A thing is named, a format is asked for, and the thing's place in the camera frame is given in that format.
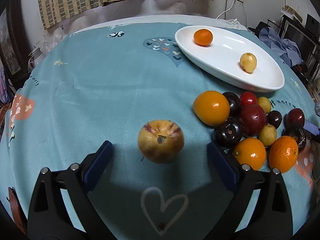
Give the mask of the yellowish striped passion fruit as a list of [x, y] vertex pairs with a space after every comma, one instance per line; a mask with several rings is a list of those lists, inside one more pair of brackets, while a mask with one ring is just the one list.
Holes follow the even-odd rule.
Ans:
[[152, 120], [138, 134], [138, 147], [144, 158], [157, 164], [174, 161], [184, 146], [183, 131], [173, 121]]

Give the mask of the small red cherry tomato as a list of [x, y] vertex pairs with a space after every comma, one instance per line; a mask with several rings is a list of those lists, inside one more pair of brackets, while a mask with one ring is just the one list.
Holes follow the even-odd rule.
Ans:
[[246, 91], [240, 95], [240, 102], [242, 107], [246, 107], [248, 105], [257, 104], [258, 100], [255, 94]]

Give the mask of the rough orange mandarin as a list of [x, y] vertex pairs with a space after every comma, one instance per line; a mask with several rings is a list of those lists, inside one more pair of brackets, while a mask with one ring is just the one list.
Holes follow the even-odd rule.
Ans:
[[208, 29], [199, 29], [194, 33], [193, 38], [197, 45], [207, 47], [213, 41], [213, 34]]
[[277, 168], [281, 173], [288, 172], [298, 158], [298, 145], [295, 139], [287, 135], [279, 137], [271, 146], [268, 164], [271, 169]]

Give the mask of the small yellow longan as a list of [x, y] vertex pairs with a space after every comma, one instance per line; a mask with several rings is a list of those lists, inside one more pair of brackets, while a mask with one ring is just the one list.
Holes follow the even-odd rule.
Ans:
[[272, 106], [268, 98], [263, 96], [259, 97], [257, 100], [257, 103], [264, 110], [266, 114], [270, 113]]
[[265, 147], [271, 146], [277, 138], [277, 131], [273, 125], [266, 125], [258, 134], [258, 139]]

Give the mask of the white kettle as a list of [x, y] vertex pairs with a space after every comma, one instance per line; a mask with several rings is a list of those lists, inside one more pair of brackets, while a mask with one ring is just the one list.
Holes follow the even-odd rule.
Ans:
[[45, 58], [45, 55], [42, 53], [40, 47], [35, 48], [29, 54], [28, 67], [31, 69], [35, 68], [38, 64], [42, 62]]

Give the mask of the white oval plate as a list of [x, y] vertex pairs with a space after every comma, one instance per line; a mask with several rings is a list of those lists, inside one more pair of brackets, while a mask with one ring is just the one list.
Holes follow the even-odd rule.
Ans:
[[[208, 29], [213, 41], [207, 47], [194, 42], [194, 33]], [[191, 25], [176, 31], [175, 41], [184, 55], [212, 76], [236, 87], [253, 92], [274, 92], [285, 85], [279, 64], [254, 42], [232, 31], [204, 25]], [[240, 57], [252, 53], [257, 67], [248, 74], [240, 67]]]

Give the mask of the small yellow longan front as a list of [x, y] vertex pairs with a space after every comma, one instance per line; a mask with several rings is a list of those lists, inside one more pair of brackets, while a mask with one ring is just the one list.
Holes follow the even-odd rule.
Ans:
[[265, 147], [271, 146], [277, 138], [277, 131], [273, 125], [266, 125], [258, 134], [258, 139]]

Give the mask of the teal patterned tablecloth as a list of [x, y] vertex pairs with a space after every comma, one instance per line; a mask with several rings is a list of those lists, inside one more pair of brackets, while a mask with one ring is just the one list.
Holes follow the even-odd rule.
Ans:
[[[60, 42], [32, 71], [14, 96], [1, 138], [1, 205], [9, 209], [14, 188], [28, 217], [42, 168], [65, 170], [95, 153], [105, 141], [113, 156], [87, 195], [115, 239], [206, 239], [233, 198], [213, 164], [207, 145], [218, 126], [193, 111], [203, 92], [247, 91], [191, 62], [175, 41], [186, 27], [142, 23], [80, 31]], [[300, 108], [319, 124], [315, 104], [294, 72], [248, 31], [228, 30], [263, 48], [280, 66], [285, 85], [268, 98], [286, 117]], [[170, 120], [183, 131], [177, 158], [157, 164], [138, 147], [140, 129]], [[308, 145], [295, 165], [281, 173], [289, 195], [293, 235], [319, 239], [319, 223], [306, 227], [319, 187], [319, 149]]]

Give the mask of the smooth orange tomato back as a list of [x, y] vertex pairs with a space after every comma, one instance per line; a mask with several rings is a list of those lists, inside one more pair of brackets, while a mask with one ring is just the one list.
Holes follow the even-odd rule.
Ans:
[[194, 100], [193, 111], [204, 124], [219, 126], [228, 119], [230, 106], [223, 94], [208, 90]]

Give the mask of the wrinkled dark passion fruit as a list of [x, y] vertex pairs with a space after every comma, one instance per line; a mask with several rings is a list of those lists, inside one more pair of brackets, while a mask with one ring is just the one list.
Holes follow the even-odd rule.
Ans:
[[286, 135], [295, 139], [298, 145], [298, 152], [301, 153], [306, 147], [306, 132], [300, 125], [292, 125], [286, 128], [282, 135]]

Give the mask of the pale yellow round fruit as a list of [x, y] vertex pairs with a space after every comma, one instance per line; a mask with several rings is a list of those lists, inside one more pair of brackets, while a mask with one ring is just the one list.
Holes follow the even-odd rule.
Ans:
[[252, 74], [257, 67], [257, 58], [252, 53], [244, 53], [240, 57], [240, 67], [247, 73]]

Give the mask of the blue clothes pile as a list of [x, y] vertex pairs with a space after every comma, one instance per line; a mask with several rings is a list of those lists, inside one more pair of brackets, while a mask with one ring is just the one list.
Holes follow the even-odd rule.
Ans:
[[270, 27], [264, 27], [259, 33], [259, 40], [264, 42], [289, 67], [303, 63], [297, 44], [288, 39], [281, 39]]

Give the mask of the smooth orange tomato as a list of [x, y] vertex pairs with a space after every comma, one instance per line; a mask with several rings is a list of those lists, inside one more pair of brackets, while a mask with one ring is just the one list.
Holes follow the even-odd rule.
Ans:
[[230, 106], [223, 94], [208, 90], [194, 100], [193, 111], [204, 124], [219, 126], [228, 119]]
[[256, 138], [246, 138], [234, 148], [232, 155], [239, 164], [247, 164], [253, 170], [262, 168], [266, 160], [266, 149], [263, 143]]

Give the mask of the small yellow longan back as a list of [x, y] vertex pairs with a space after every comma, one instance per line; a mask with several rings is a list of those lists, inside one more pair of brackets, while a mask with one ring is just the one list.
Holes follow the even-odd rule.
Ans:
[[270, 113], [272, 106], [268, 98], [263, 96], [259, 97], [257, 100], [257, 103], [264, 110], [266, 114]]

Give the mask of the large dark red plum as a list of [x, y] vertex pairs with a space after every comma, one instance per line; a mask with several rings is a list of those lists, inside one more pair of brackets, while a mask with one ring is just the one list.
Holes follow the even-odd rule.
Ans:
[[239, 116], [243, 135], [255, 137], [266, 125], [266, 113], [257, 104], [245, 106]]

